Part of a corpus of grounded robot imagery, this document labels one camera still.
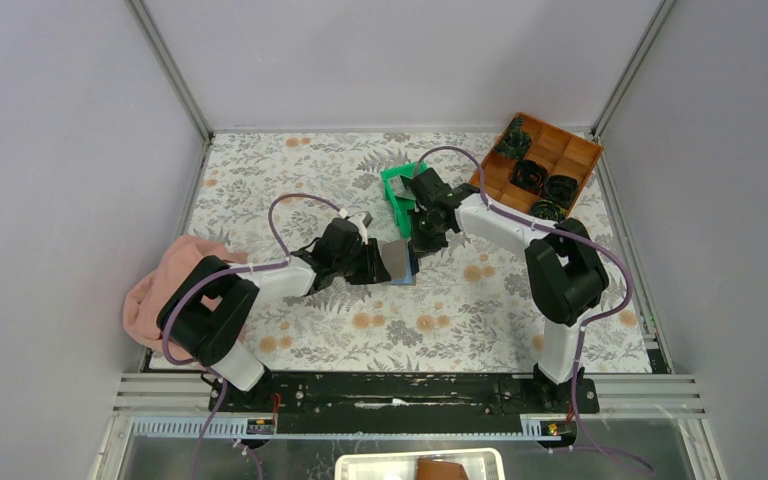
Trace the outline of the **grey blue card holder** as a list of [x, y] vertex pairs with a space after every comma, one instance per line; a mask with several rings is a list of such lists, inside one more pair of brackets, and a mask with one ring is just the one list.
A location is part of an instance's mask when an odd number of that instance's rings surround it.
[[380, 248], [382, 262], [390, 279], [388, 285], [412, 286], [419, 271], [418, 260], [408, 240], [398, 239]]

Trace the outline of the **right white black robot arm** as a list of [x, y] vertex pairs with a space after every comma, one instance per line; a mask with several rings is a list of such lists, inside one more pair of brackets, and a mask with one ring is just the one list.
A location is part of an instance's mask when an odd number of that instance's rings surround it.
[[492, 202], [472, 184], [451, 187], [429, 168], [399, 180], [415, 198], [408, 211], [417, 256], [447, 247], [447, 234], [477, 235], [526, 264], [531, 299], [542, 314], [544, 348], [522, 401], [544, 412], [571, 405], [580, 365], [583, 324], [601, 303], [609, 278], [587, 230], [574, 219], [553, 224]]

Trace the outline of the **green plastic bin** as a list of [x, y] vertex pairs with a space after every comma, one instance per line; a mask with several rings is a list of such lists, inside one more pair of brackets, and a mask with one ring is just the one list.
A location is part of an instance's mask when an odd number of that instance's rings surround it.
[[384, 187], [385, 198], [392, 207], [396, 226], [398, 227], [398, 230], [403, 238], [411, 237], [412, 226], [409, 212], [413, 210], [416, 202], [395, 198], [390, 191], [390, 188], [387, 186], [387, 180], [394, 175], [404, 175], [406, 177], [412, 178], [414, 176], [415, 167], [415, 163], [409, 163], [385, 169], [380, 173]]

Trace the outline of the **grey credit cards stack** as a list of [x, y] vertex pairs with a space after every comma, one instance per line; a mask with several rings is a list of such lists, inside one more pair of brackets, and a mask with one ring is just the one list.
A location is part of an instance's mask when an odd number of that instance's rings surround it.
[[415, 201], [416, 198], [409, 188], [410, 181], [411, 178], [404, 175], [394, 175], [387, 180], [387, 186], [395, 198]]

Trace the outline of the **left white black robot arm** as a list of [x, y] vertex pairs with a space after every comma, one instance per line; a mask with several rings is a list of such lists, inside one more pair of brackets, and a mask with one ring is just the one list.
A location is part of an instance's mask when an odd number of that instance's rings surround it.
[[367, 212], [340, 212], [324, 233], [282, 262], [233, 264], [210, 255], [199, 261], [157, 317], [161, 348], [176, 365], [198, 363], [232, 385], [232, 398], [248, 411], [269, 401], [267, 367], [239, 339], [251, 310], [274, 300], [302, 298], [341, 278], [354, 285], [391, 276]]

